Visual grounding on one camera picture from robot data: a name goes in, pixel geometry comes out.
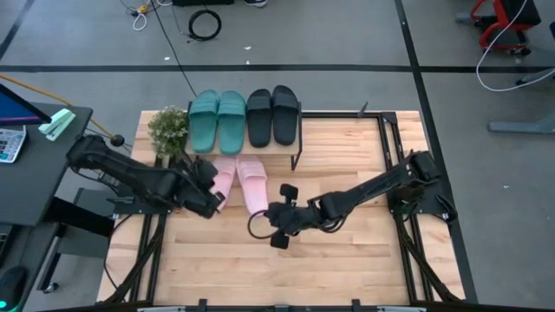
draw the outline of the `computer monitor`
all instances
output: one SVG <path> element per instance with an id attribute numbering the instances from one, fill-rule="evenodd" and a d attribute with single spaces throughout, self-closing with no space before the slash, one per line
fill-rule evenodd
<path id="1" fill-rule="evenodd" d="M 0 84 L 0 126 L 50 123 L 45 113 Z"/>

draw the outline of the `slide sandal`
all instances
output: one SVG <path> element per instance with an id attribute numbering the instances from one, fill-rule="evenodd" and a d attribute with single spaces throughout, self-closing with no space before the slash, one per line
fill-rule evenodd
<path id="1" fill-rule="evenodd" d="M 271 95 L 274 120 L 274 139 L 276 142 L 289 146 L 295 142 L 298 124 L 297 97 L 286 86 L 277 86 Z"/>
<path id="2" fill-rule="evenodd" d="M 218 125 L 218 94 L 206 90 L 191 104 L 189 117 L 189 140 L 197 153 L 208 153 L 214 148 Z"/>
<path id="3" fill-rule="evenodd" d="M 268 195 L 266 192 L 266 172 L 264 165 L 254 155 L 237 156 L 237 175 L 241 187 L 243 187 L 243 197 L 245 198 L 246 209 L 251 216 L 258 211 L 268 209 Z"/>
<path id="4" fill-rule="evenodd" d="M 241 152 L 245 138 L 245 99 L 235 91 L 225 91 L 219 98 L 219 150 L 226 155 Z"/>
<path id="5" fill-rule="evenodd" d="M 210 189 L 212 194 L 221 192 L 225 196 L 225 200 L 218 206 L 218 211 L 222 211 L 227 199 L 229 191 L 232 189 L 233 179 L 235 178 L 235 157 L 218 156 L 212 164 L 218 169 L 218 174 L 214 177 L 214 186 Z"/>
<path id="6" fill-rule="evenodd" d="M 271 94 L 266 89 L 254 91 L 246 102 L 246 125 L 254 147 L 265 147 L 271 137 Z"/>

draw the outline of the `teal slipper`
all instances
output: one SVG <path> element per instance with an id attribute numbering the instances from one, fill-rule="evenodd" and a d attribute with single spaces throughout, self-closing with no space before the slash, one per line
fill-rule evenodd
<path id="1" fill-rule="evenodd" d="M 189 112 L 189 140 L 197 153 L 208 153 L 214 148 L 218 125 L 218 94 L 206 90 L 191 104 Z"/>
<path id="2" fill-rule="evenodd" d="M 223 154 L 241 152 L 245 138 L 246 102 L 241 94 L 225 91 L 219 98 L 218 140 Z"/>

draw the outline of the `gray floor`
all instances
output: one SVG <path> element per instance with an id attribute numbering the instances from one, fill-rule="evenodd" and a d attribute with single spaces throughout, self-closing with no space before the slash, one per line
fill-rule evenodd
<path id="1" fill-rule="evenodd" d="M 0 38 L 8 33 L 22 3 L 0 2 Z M 453 22 L 457 12 L 470 10 L 473 0 L 403 3 L 421 65 L 474 66 L 480 59 L 476 29 Z M 536 0 L 536 4 L 544 22 L 529 32 L 532 54 L 517 60 L 496 53 L 488 56 L 486 66 L 555 65 L 555 41 L 547 30 L 555 21 L 555 3 Z M 183 64 L 409 65 L 393 1 L 270 0 L 263 10 L 241 2 L 213 9 L 224 22 L 217 40 L 190 43 L 175 28 L 171 9 L 160 9 Z M 175 64 L 155 16 L 149 14 L 145 30 L 135 32 L 133 18 L 124 11 L 113 0 L 36 1 L 0 65 Z M 176 11 L 185 26 L 193 10 Z M 184 107 L 193 98 L 180 73 L 7 74 L 92 107 L 100 123 L 129 140 L 140 110 Z M 287 84 L 308 109 L 358 109 L 365 101 L 376 110 L 421 108 L 411 73 L 192 72 L 188 76 L 197 91 L 236 89 L 245 96 L 256 88 Z M 555 111 L 555 84 L 495 94 L 482 88 L 473 74 L 425 74 L 423 78 L 480 302 L 555 309 L 551 292 L 555 141 L 550 136 L 486 130 L 491 120 L 532 121 Z M 502 88 L 512 86 L 519 75 L 490 74 L 484 79 Z M 52 101 L 13 89 L 30 101 Z M 72 199 L 79 186 L 99 187 L 68 173 L 58 195 Z M 95 300 L 101 262 L 78 257 L 62 260 L 55 273 L 61 288 L 48 296 L 34 293 L 27 310 Z"/>

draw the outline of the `potted plant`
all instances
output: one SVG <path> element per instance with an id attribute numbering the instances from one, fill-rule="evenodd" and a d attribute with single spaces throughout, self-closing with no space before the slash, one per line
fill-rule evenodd
<path id="1" fill-rule="evenodd" d="M 170 159 L 182 157 L 188 124 L 186 112 L 173 106 L 159 111 L 148 123 L 148 134 L 157 157 L 162 158 L 162 166 L 168 167 Z"/>

